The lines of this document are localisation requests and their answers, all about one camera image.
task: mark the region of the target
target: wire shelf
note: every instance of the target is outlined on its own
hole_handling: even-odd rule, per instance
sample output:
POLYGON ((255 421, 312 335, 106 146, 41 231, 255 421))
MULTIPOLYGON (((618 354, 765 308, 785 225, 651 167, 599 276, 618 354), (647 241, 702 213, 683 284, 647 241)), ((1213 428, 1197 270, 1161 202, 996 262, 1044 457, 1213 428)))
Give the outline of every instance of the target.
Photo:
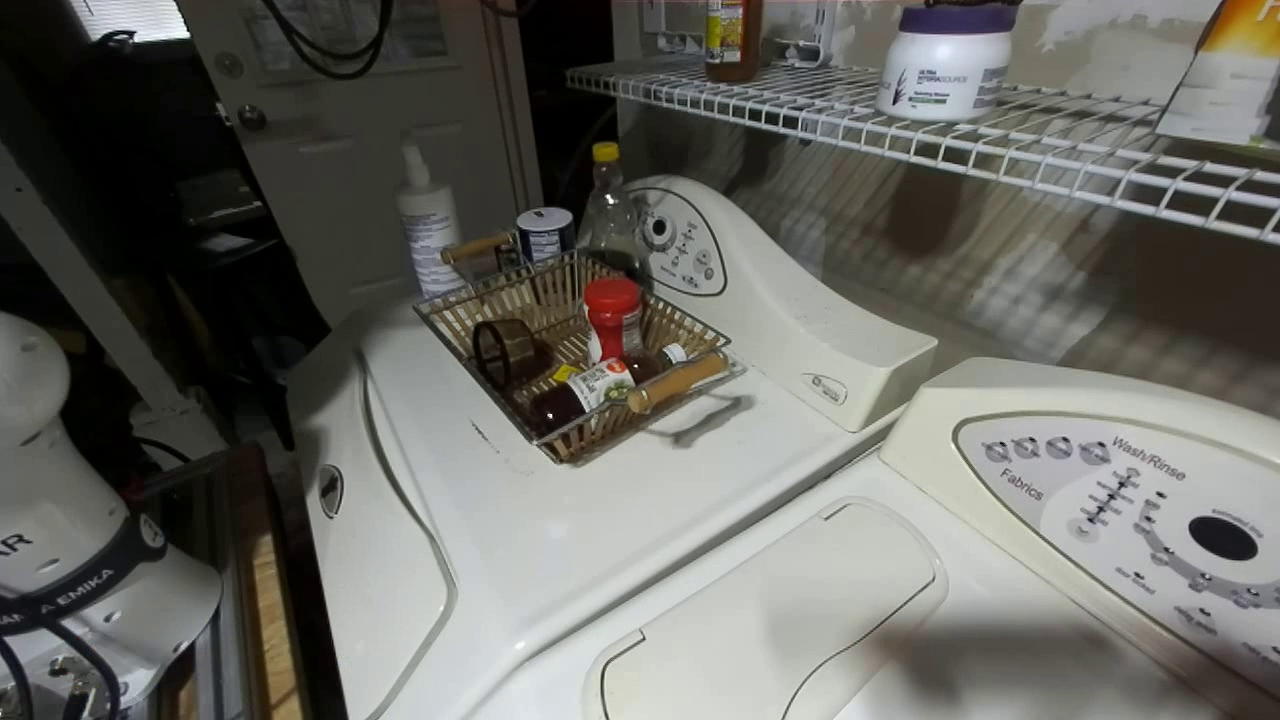
POLYGON ((936 125, 875 111, 879 72, 712 85, 701 63, 591 63, 566 90, 1280 246, 1280 172, 1166 153, 1154 105, 1007 90, 990 117, 936 125))

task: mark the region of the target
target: wire basket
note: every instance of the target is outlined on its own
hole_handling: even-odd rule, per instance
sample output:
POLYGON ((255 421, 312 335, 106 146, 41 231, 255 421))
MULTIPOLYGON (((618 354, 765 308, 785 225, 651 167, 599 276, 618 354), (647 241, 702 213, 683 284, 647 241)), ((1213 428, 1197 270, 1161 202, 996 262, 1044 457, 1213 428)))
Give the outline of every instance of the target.
MULTIPOLYGON (((546 266, 533 270, 509 270, 497 276, 477 279, 464 294, 448 294, 435 301, 420 301, 414 312, 427 321, 427 329, 448 346, 448 354, 477 375, 477 383, 505 408, 505 415, 555 464, 583 459, 587 451, 626 437, 647 411, 626 404, 626 396, 609 401, 603 408, 535 437, 522 421, 533 396, 546 393, 555 383, 553 372, 538 372, 535 382, 522 382, 509 393, 492 390, 473 357, 473 329, 485 321, 522 321, 533 335, 566 369, 587 369, 587 321, 583 321, 583 289, 599 276, 613 276, 613 270, 583 262, 583 255, 555 255, 546 266)), ((701 357, 712 357, 727 346, 722 334, 712 326, 689 315, 683 308, 643 294, 643 354, 660 357, 660 350, 680 346, 689 354, 689 363, 701 357)), ((660 383, 669 372, 643 382, 631 390, 631 396, 643 396, 651 383, 660 383)))

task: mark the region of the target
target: white washing machine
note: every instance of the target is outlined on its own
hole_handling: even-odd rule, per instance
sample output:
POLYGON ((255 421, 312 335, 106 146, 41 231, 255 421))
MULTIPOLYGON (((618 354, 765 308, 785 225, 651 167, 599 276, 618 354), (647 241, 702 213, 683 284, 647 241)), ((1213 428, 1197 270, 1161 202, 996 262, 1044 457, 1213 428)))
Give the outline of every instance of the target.
POLYGON ((965 360, 480 720, 1280 716, 1280 423, 965 360))
POLYGON ((839 301, 739 207, 643 180, 651 276, 736 372, 587 464, 553 464, 409 308, 290 375, 346 716, 473 716, 521 667, 847 464, 936 342, 839 301))

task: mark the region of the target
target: laundry room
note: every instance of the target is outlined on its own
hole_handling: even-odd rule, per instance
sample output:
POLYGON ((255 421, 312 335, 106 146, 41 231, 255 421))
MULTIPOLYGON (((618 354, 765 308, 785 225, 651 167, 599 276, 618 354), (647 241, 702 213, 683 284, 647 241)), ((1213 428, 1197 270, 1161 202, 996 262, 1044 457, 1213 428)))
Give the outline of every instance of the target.
POLYGON ((1271 0, 8 0, 0 716, 1277 716, 1277 90, 1271 0))

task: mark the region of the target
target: white appliance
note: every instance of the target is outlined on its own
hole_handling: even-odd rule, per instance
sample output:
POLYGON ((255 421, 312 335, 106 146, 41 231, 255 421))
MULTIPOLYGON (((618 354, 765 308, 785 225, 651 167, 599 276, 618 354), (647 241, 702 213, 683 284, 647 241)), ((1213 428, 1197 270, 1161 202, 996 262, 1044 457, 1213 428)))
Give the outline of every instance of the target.
POLYGON ((722 195, 637 187, 660 294, 727 334, 739 372, 603 457, 538 457, 409 306, 343 326, 290 375, 346 716, 477 713, 533 657, 847 464, 930 372, 936 342, 815 284, 722 195))
POLYGON ((0 716, 145 702, 220 600, 214 573, 82 464, 66 393, 61 346, 0 312, 0 716))
POLYGON ((1280 716, 1277 441, 1202 396, 965 360, 477 716, 1280 716))

